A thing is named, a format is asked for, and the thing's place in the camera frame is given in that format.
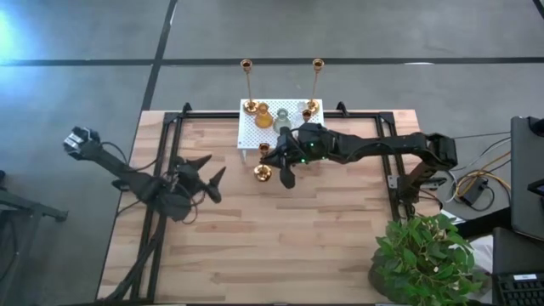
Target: green plant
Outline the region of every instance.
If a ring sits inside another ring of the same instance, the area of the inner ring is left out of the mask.
[[[390,222],[386,236],[377,237],[373,258],[388,298],[411,305],[464,304],[485,276],[473,272],[472,248],[456,232],[444,215]]]

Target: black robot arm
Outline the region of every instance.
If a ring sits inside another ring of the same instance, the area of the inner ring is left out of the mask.
[[[169,181],[163,177],[138,172],[120,161],[104,150],[98,133],[86,127],[74,127],[63,146],[65,151],[78,161],[96,162],[117,176],[119,180],[116,182],[126,184],[138,200],[160,213],[165,213],[174,221],[187,217],[193,205],[191,199],[201,191],[206,192],[215,203],[221,202],[218,185],[225,167],[210,179],[209,184],[202,182],[198,175],[198,170],[211,156],[204,156],[196,161],[186,161],[177,157],[174,173],[169,173],[174,180]]]
[[[298,130],[296,139],[292,135],[295,130]],[[409,175],[399,177],[398,190],[401,200],[415,202],[423,183],[437,171],[457,165],[455,140],[436,133],[362,139],[316,123],[304,123],[295,130],[282,128],[275,149],[261,158],[261,163],[280,169],[280,180],[287,188],[295,185],[291,166],[297,163],[328,159],[347,164],[365,156],[413,154],[422,162]]]

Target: brass candle holder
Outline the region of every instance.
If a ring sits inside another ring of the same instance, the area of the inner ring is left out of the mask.
[[[254,114],[257,113],[257,110],[258,110],[258,108],[257,108],[258,102],[253,101],[252,88],[251,88],[251,84],[249,82],[249,72],[251,72],[251,70],[252,70],[253,63],[251,62],[250,59],[243,59],[242,62],[240,62],[240,66],[244,70],[244,72],[246,73],[247,92],[249,93],[249,100],[244,102],[244,111],[249,115],[254,115]]]
[[[270,149],[270,144],[262,143],[258,146],[258,150],[261,153],[261,156],[265,156]],[[255,179],[259,182],[268,182],[268,180],[272,177],[272,168],[269,166],[259,164],[253,169],[253,175],[255,176]]]
[[[315,97],[315,87],[317,85],[317,76],[319,75],[321,69],[323,69],[323,66],[325,66],[325,62],[323,59],[314,59],[312,62],[312,65],[314,66],[315,71],[315,78],[314,78],[314,89],[312,90],[312,98],[307,102],[308,109],[312,112],[312,114],[316,113],[320,109],[320,104],[317,102]]]
[[[304,122],[308,122],[309,118],[312,117],[312,111],[311,110],[303,110],[303,119]]]

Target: wooden table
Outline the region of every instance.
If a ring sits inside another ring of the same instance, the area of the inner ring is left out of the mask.
[[[399,135],[419,131],[414,110],[393,112]],[[155,159],[163,114],[142,113],[134,167]],[[341,133],[377,136],[373,120],[326,119],[326,125]],[[227,166],[219,186],[223,201],[206,200],[192,225],[167,221],[156,303],[387,302],[367,280],[375,237],[384,235],[391,219],[381,158],[344,166],[331,161],[298,165],[293,170],[297,186],[286,190],[279,172],[259,183],[252,176],[256,164],[241,164],[237,128],[236,119],[184,120],[179,153],[189,159],[213,154],[201,170],[205,181]],[[407,172],[420,161],[403,158]],[[127,193],[120,208],[134,200]],[[439,212],[432,201],[416,208]],[[99,298],[112,292],[133,265],[144,215],[145,205],[138,204],[117,219]],[[144,272],[141,294],[147,279]]]

